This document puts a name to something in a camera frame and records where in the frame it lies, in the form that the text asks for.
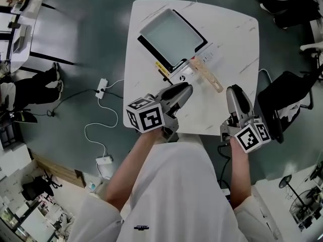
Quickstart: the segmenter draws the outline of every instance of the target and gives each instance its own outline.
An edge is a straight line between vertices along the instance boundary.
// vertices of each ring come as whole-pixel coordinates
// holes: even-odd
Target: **green floor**
[[[51,52],[52,56],[71,57],[71,60],[77,63],[76,66],[62,65],[65,81],[63,97],[87,88],[96,89],[100,78],[107,78],[111,83],[123,78],[133,1],[44,0],[45,3],[55,6],[57,12],[42,8],[40,15],[44,19],[48,17],[44,20],[44,23],[48,23],[54,17],[49,15],[60,13],[61,15],[56,15],[58,20],[50,22],[49,27],[56,28],[62,36],[50,39],[51,35],[46,34],[43,40],[38,40],[39,44],[52,47],[54,50]],[[198,1],[235,10],[258,20],[259,67],[266,68],[273,79],[283,71],[298,74],[299,71],[311,70],[309,58],[299,54],[299,46],[313,40],[309,24],[287,30],[279,29],[275,26],[272,15],[263,11],[255,0]],[[71,39],[71,36],[64,36],[58,21],[66,23],[71,19],[74,20],[73,28],[66,31],[74,33],[75,36],[69,42],[67,40]],[[261,90],[266,85],[264,76],[259,75],[258,89]],[[117,84],[113,91],[122,95],[123,83]],[[285,142],[282,145],[273,141],[250,154],[253,182],[265,177],[278,178],[315,163],[322,149],[323,137],[321,117],[323,87],[319,83],[316,83],[313,88],[313,95],[314,109],[301,110],[299,117],[285,131]],[[102,104],[115,109],[119,116],[122,116],[122,100],[108,95]],[[38,105],[30,108],[36,113],[44,113],[52,107],[53,105]],[[21,125],[28,147],[63,166],[97,174],[95,158],[102,155],[102,147],[86,141],[84,126],[91,122],[112,124],[115,121],[113,113],[97,105],[94,93],[83,94],[69,100],[60,106],[57,113],[58,117],[55,118],[38,117],[39,123],[36,125]],[[95,126],[89,128],[88,134],[91,139],[106,144],[109,153],[115,159],[114,168],[120,165],[138,137],[134,130],[123,126],[122,119],[114,129]],[[220,139],[214,136],[202,136],[202,140],[219,175],[225,162],[216,150],[216,144]],[[226,170],[224,179],[230,181],[230,166]]]

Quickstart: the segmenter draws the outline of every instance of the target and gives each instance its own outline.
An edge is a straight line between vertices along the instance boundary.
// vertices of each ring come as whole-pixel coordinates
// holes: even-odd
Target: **chair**
[[[46,199],[49,196],[54,196],[54,193],[50,187],[52,185],[55,189],[62,187],[62,185],[56,184],[52,181],[52,175],[49,177],[47,172],[45,172],[45,179],[42,176],[37,176],[33,182],[22,185],[23,191],[21,194],[27,201],[33,201],[44,192],[47,193]]]
[[[320,66],[304,77],[299,77],[291,72],[283,72],[273,82],[267,70],[261,69],[260,71],[266,72],[270,84],[258,94],[258,103],[271,138],[279,143],[283,143],[283,132],[298,116],[300,108],[310,110],[313,108],[311,88],[321,75],[323,66]],[[308,93],[310,95],[310,105],[301,105],[298,112],[293,116],[292,121],[288,122],[287,119],[284,119],[286,117],[283,119],[279,118],[278,110],[302,100]]]

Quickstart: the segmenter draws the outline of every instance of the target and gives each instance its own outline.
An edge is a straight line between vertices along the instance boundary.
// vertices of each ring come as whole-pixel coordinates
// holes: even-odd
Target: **white marble table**
[[[35,29],[35,24],[41,3],[43,0],[30,0],[27,8],[21,12],[18,23],[27,25],[27,32],[24,41],[24,47],[19,52],[13,53],[13,46],[11,47],[11,73],[18,70],[29,58],[31,41]],[[19,29],[15,31],[13,44],[19,37]]]
[[[191,83],[193,94],[176,117],[179,133],[220,135],[220,125],[229,117],[226,88],[238,84],[254,103],[259,65],[259,31],[255,18],[225,8],[177,0],[137,0],[131,12],[124,84],[123,122],[132,127],[125,107],[147,93],[156,94],[169,86],[157,67],[147,60],[139,31],[163,10],[179,12],[208,42],[219,49],[220,59],[209,69],[224,87],[217,93],[204,78]]]

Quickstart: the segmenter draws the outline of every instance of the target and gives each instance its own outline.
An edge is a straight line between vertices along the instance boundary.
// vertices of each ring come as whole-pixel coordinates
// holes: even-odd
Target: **white t-shirt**
[[[8,110],[14,110],[14,103],[16,97],[16,85],[14,83],[1,83],[1,104],[5,102],[6,97],[9,98]]]
[[[88,196],[69,242],[273,241],[253,197],[232,210],[202,145],[154,145],[130,198],[122,223],[109,203]]]

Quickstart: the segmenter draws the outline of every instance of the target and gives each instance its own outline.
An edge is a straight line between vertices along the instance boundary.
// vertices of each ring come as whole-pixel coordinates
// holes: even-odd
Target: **wooden stick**
[[[215,88],[217,92],[222,92],[223,87],[221,83],[216,79],[216,77],[208,70],[205,63],[198,57],[194,56],[190,59],[190,63],[195,67],[195,69],[201,73]]]

